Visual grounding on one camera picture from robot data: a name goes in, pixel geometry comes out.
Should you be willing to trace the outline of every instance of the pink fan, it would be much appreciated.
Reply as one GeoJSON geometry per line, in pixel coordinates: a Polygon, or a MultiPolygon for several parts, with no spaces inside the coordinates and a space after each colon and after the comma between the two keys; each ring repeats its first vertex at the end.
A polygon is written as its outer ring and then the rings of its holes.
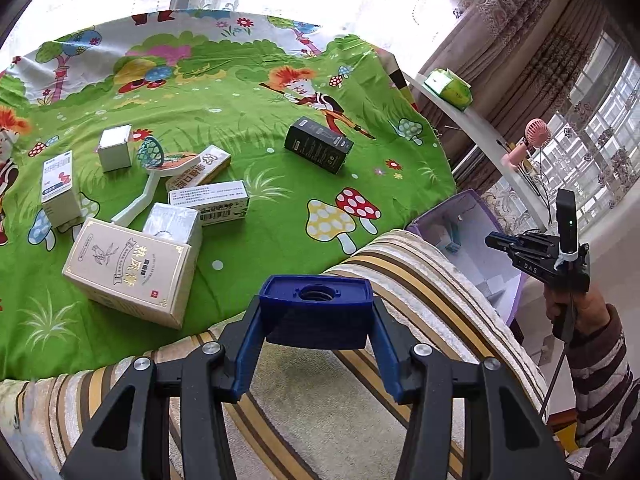
{"type": "Polygon", "coordinates": [[[502,156],[502,164],[507,168],[516,170],[518,165],[527,156],[527,148],[532,146],[534,148],[542,148],[549,142],[551,138],[551,130],[542,119],[533,119],[529,121],[527,127],[524,129],[524,139],[509,153],[505,153],[502,156]]]}

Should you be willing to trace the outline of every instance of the handheld fan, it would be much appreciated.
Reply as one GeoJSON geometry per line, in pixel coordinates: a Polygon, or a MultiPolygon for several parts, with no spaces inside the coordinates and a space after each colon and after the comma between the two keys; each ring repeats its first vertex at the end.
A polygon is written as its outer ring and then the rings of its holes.
{"type": "Polygon", "coordinates": [[[200,162],[196,153],[165,153],[155,137],[147,137],[136,155],[140,166],[149,174],[142,194],[111,219],[111,222],[127,227],[152,202],[160,179],[174,176],[192,168],[200,162]]]}
{"type": "Polygon", "coordinates": [[[534,148],[542,148],[548,143],[551,138],[551,130],[542,119],[533,119],[529,121],[527,127],[524,130],[524,139],[509,153],[505,153],[502,156],[501,162],[507,168],[516,170],[518,165],[527,156],[527,148],[533,146],[534,148]]]}

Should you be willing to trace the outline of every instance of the wall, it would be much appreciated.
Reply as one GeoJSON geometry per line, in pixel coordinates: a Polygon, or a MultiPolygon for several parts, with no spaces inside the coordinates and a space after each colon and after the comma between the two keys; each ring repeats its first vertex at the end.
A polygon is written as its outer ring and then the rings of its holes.
{"type": "MultiPolygon", "coordinates": [[[[625,329],[627,357],[635,375],[640,375],[640,181],[626,194],[620,204],[580,238],[590,245],[591,281],[602,292],[607,303],[613,304],[625,329]]],[[[545,317],[542,284],[530,278],[520,299],[516,319],[524,333],[524,348],[532,354],[540,350],[542,339],[551,333],[551,323],[545,317]]],[[[562,343],[556,341],[548,365],[540,369],[550,381],[562,343]]],[[[575,406],[569,369],[563,365],[550,400],[550,412],[575,406]]]]}

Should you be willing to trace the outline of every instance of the yellow mushroom print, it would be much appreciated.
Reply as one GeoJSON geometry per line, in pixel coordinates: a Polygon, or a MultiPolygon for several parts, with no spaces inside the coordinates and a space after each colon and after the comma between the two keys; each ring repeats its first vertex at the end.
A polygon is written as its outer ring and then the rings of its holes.
{"type": "Polygon", "coordinates": [[[347,213],[320,200],[309,200],[306,208],[309,211],[306,234],[319,242],[329,242],[338,238],[345,254],[353,254],[356,251],[356,246],[347,234],[355,231],[356,224],[347,213]]]}

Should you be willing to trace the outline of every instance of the black box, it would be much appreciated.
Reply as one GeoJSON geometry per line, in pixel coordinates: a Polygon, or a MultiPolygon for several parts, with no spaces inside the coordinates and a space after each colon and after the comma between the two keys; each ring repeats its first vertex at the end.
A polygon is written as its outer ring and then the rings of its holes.
{"type": "Polygon", "coordinates": [[[352,146],[352,140],[308,117],[300,117],[293,123],[284,140],[285,148],[331,173],[338,173],[352,146]]]}

